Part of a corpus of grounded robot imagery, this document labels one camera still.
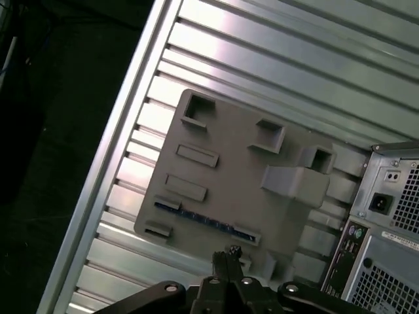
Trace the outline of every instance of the rectangular slot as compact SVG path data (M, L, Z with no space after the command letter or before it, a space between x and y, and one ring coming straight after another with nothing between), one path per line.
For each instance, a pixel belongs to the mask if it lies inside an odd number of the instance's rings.
M180 179L174 175L167 176L165 187L169 191L175 192L195 201L204 201L205 195L207 193L207 188Z
M186 125L206 131L206 117L209 114L213 114L214 110L214 101L198 95L192 95L189 99L188 105L186 106L181 121Z
M156 195L155 196L155 206L156 207L167 207L167 208L173 209L175 211L178 211L181 208L181 202L171 200L169 198L165 198L164 196Z
M234 231L232 233L232 237L234 239L238 239L240 241L246 242L248 244L252 244L254 246L258 246L261 240L261 235L257 232L248 230L242 226L234 224Z
M261 238L260 235L259 237L255 237L253 232L251 234L247 234L242 229L236 230L234 226L225 224L224 222L209 218L207 216L195 213L193 211L188 211L182 208L182 206L179 209L174 209L173 207L165 205L163 203L159 203L158 201L155 201L155 206L159 209L163 209L165 211L173 213L179 217L193 220L199 224L204 224L211 228L218 229L221 232L232 235L236 239L243 239L244 241L246 241L246 243L254 244L253 242L256 242L256 240L259 243Z
M210 152L186 143L179 144L176 154L210 167L215 167L217 165L219 157L219 155L215 152Z
M258 127L256 140L249 147L278 154L285 137L285 127L267 119L259 120L256 126Z
M144 232L159 239L167 240L170 237L172 228L159 222L148 220L145 223Z

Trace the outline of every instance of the metal edge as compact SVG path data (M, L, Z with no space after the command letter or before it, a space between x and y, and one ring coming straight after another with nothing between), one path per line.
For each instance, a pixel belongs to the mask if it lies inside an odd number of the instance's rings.
M98 192L92 191L90 189L89 195L85 197L94 198L94 202L89 217L86 218L87 222L85 224L84 230L81 232L81 239L76 244L78 244L77 251L74 254L74 257L71 259L71 265L69 266L68 272L64 273L65 281L63 283L60 295L56 302L54 308L54 313L65 313L68 303L70 302L71 295L74 291L75 285L79 278L82 266L86 259L90 245L94 239L94 234L96 233L96 228L98 227L103 208L105 207L105 201L107 195L111 190L111 185L115 180L115 175L119 168L120 162L128 145L128 140L134 128L134 125L137 121L137 116L140 112L140 109L143 105L144 99L147 96L149 86L152 82L152 77L155 75L157 65L161 59L161 55L166 46L170 31L174 25L174 22L177 18L178 12L181 8L183 0L157 0L151 12L151 17L146 23L144 35L141 37L138 48L140 49L141 59L137 57L137 52L134 54L132 64L128 71L135 71L140 67L143 70L141 73L141 78L136 77L136 79L141 79L139 84L134 84L134 80L131 78L127 84L125 82L122 85L121 90L124 91L125 88L138 86L136 91L129 93L124 97L124 102L129 101L128 106L129 111L125 116L125 120L120 131L119 138L115 145L113 152L109 152L111 155L110 161L106 164L106 170L104 171L104 176L102 180L97 180L96 186L98 187ZM145 53L151 53L147 56L147 62L142 62L145 56Z
M417 158L419 155L419 141L374 145L373 151L387 157Z
M69 270L70 264L76 253L79 239L84 232L89 210L91 210L94 203L94 196L99 190L101 178L104 176L107 169L106 166L110 162L110 152L115 146L114 142L116 141L118 134L122 134L119 128L119 122L127 116L128 109L131 105L130 100L132 100L132 94L134 94L133 87L135 86L135 82L140 80L142 72L145 72L143 60L147 59L153 49L153 43L156 41L155 29L164 14L165 4L169 2L170 0L156 0L153 4L151 13L131 59L130 66L125 75L117 100L115 101L115 105L96 151L96 155L86 177L75 211L65 233L60 251L41 298L37 314L51 313L56 304L67 271Z

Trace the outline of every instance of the dark floor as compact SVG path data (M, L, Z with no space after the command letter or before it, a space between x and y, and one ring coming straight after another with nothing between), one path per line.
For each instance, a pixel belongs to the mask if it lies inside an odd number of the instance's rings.
M3 309L12 309L4 313L37 309L152 3L72 1L137 30L113 22L60 25L28 67L33 103L45 119L18 197L1 208L1 219L7 221L2 230L0 300ZM80 15L56 0L44 4L61 15ZM33 18L28 25L36 23ZM20 144L25 145L24 135Z

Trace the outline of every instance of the square hole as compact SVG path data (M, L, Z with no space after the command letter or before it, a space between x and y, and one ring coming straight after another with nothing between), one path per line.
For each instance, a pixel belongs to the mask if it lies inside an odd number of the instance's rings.
M283 138L285 137L285 127L264 118L256 123L256 127L255 142L249 147L261 148L268 152L278 154Z
M333 155L331 153L317 149L310 169L320 173L326 173L332 162L332 158Z
M182 123L206 130L206 124L215 114L215 102L198 95L192 95L181 118Z

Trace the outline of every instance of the usb port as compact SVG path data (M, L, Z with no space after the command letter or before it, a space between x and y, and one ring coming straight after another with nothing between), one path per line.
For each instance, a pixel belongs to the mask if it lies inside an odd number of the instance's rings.
M359 244L355 243L354 250L352 251L354 254L358 254Z
M339 252L338 253L338 256L336 257L336 262L335 262L335 264L338 264L339 263L339 260L340 260L340 258L342 257L342 253L341 252Z
M348 251L348 249L349 249L349 247L350 247L350 245L351 245L351 240L346 240L344 243L343 243L343 247L344 247L344 250L345 251Z

